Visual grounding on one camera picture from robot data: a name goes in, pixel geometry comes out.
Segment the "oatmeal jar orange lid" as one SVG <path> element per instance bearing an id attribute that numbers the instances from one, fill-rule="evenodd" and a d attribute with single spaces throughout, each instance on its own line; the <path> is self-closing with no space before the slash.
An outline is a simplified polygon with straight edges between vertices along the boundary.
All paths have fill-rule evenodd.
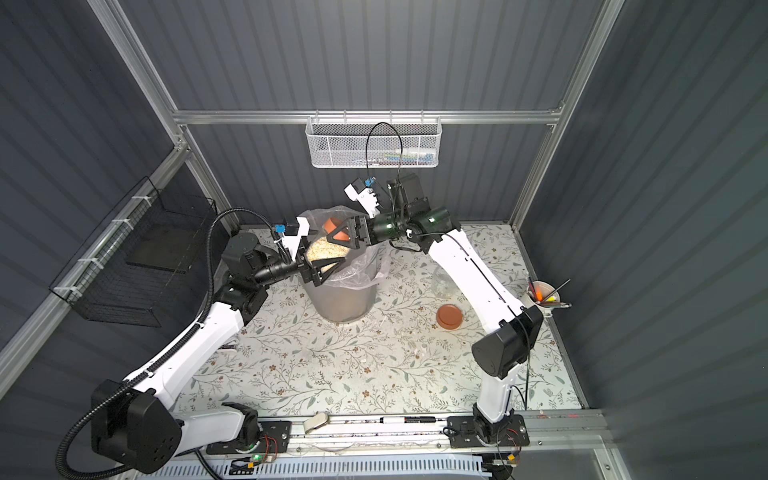
<path id="1" fill-rule="evenodd" d="M 329 217 L 321 226 L 318 237 L 310 244 L 307 251 L 307 258 L 311 262 L 327 260 L 332 258 L 345 258 L 350 248 L 344 245 L 330 242 L 327 235 L 341 225 L 342 221 L 336 217 Z"/>

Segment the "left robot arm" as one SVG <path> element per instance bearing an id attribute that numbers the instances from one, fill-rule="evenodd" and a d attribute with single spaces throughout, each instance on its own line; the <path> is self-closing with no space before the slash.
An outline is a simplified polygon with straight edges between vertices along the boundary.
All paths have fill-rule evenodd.
<path id="1" fill-rule="evenodd" d="M 312 260 L 308 240 L 275 234 L 276 248 L 251 232 L 227 243 L 221 258 L 227 267 L 200 316 L 158 355 L 123 381 L 104 381 L 93 392 L 88 415 L 92 450 L 123 469 L 153 473 L 174 456 L 209 444 L 232 442 L 243 449 L 259 445 L 258 413 L 225 402 L 190 415 L 172 413 L 183 387 L 203 364 L 232 340 L 259 312 L 271 285 L 294 275 L 323 284 L 345 255 Z"/>

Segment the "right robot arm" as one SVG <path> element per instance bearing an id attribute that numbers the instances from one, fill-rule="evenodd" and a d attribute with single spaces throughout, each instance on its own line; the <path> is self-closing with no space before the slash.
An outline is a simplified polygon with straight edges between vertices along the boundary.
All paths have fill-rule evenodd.
<path id="1" fill-rule="evenodd" d="M 483 372 L 480 394 L 472 410 L 474 433 L 481 443 L 494 445 L 515 432 L 516 444 L 522 446 L 522 430 L 512 427 L 509 402 L 517 372 L 528 363 L 538 338 L 544 320 L 542 310 L 535 304 L 525 305 L 503 286 L 458 220 L 446 208 L 429 204 L 416 175 L 408 174 L 387 184 L 389 212 L 380 209 L 374 184 L 372 179 L 357 179 L 345 187 L 346 196 L 359 203 L 365 213 L 342 221 L 326 239 L 352 249 L 404 239 L 447 273 L 485 331 L 485 336 L 471 347 L 475 363 Z"/>

